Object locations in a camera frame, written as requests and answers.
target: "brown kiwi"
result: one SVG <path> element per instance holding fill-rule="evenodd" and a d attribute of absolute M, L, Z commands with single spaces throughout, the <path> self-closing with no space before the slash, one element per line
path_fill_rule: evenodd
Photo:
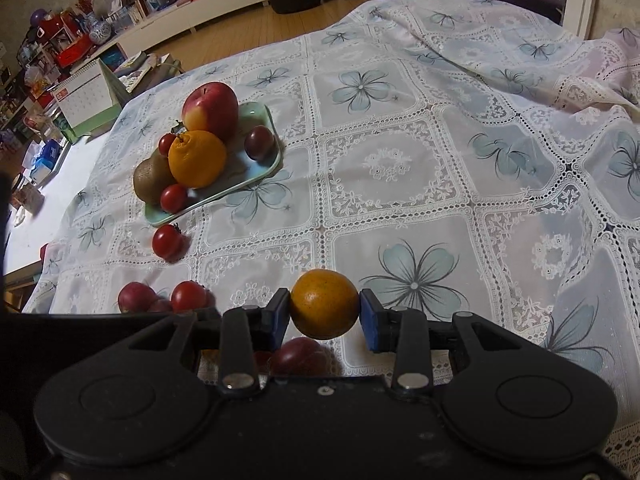
<path fill-rule="evenodd" d="M 147 204 L 158 205 L 160 195 L 171 184 L 175 184 L 175 179 L 169 170 L 169 161 L 158 150 L 140 162 L 133 172 L 133 191 Z"/>

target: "light green tray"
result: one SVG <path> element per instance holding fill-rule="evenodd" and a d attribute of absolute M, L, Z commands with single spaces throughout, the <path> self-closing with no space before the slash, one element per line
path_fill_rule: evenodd
<path fill-rule="evenodd" d="M 239 125 L 237 133 L 226 145 L 226 166 L 222 175 L 208 187 L 190 189 L 187 207 L 176 214 L 162 211 L 159 206 L 145 205 L 146 220 L 153 227 L 173 222 L 180 216 L 193 211 L 197 207 L 218 200 L 229 193 L 233 193 L 273 173 L 282 160 L 282 151 L 278 135 L 273 126 L 273 120 L 267 107 L 257 101 L 242 103 L 238 110 Z M 251 160 L 244 152 L 244 138 L 254 126 L 263 124 L 276 137 L 276 149 L 267 160 L 257 162 Z"/>

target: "screw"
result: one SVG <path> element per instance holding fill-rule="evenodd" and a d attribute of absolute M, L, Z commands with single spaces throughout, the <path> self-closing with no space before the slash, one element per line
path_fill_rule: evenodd
<path fill-rule="evenodd" d="M 248 388 L 254 384 L 254 378 L 249 374 L 229 374 L 222 379 L 222 383 L 229 390 L 241 390 L 242 388 Z"/>
<path fill-rule="evenodd" d="M 427 386 L 429 384 L 429 378 L 423 374 L 402 374 L 398 377 L 398 384 L 406 390 L 417 390 Z"/>
<path fill-rule="evenodd" d="M 329 395 L 333 395 L 334 394 L 334 389 L 330 386 L 320 386 L 318 388 L 318 395 L 322 395 L 324 397 L 329 396 Z"/>

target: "vase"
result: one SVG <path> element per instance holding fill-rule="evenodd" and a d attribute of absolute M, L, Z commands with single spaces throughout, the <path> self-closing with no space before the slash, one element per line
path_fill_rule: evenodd
<path fill-rule="evenodd" d="M 93 44 L 102 45 L 111 37 L 111 25 L 103 20 L 98 20 L 95 14 L 89 12 L 86 16 L 86 24 L 89 29 L 89 39 Z"/>

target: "white lace tablecloth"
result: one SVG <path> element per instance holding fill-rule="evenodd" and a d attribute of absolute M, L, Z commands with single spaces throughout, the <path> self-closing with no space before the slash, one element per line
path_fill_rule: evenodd
<path fill-rule="evenodd" d="M 598 373 L 620 412 L 604 453 L 636 473 L 639 66 L 628 29 L 581 41 L 492 0 L 374 0 L 200 67 L 124 109 L 27 311 L 115 313 L 132 280 L 163 294 L 195 280 L 223 311 L 336 269 L 387 306 L 469 309 Z M 270 108 L 284 166 L 181 217 L 190 249 L 167 264 L 132 172 L 213 80 Z M 392 365 L 359 326 L 327 344 L 337 373 Z"/>

